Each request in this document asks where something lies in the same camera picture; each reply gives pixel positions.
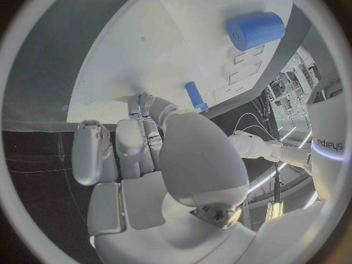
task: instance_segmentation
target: blue foam cylinder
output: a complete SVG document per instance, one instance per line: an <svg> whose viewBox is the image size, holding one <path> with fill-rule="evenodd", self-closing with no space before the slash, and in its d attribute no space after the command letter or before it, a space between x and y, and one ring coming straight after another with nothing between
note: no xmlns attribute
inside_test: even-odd
<svg viewBox="0 0 352 264"><path fill-rule="evenodd" d="M195 109L201 109L202 111L208 112L208 106L204 103L202 96L200 95L198 88L194 82L189 82L185 85L189 98L192 101Z"/></svg>
<svg viewBox="0 0 352 264"><path fill-rule="evenodd" d="M240 51L245 51L283 38L285 26L275 13L252 13L229 21L227 31L235 47Z"/></svg>

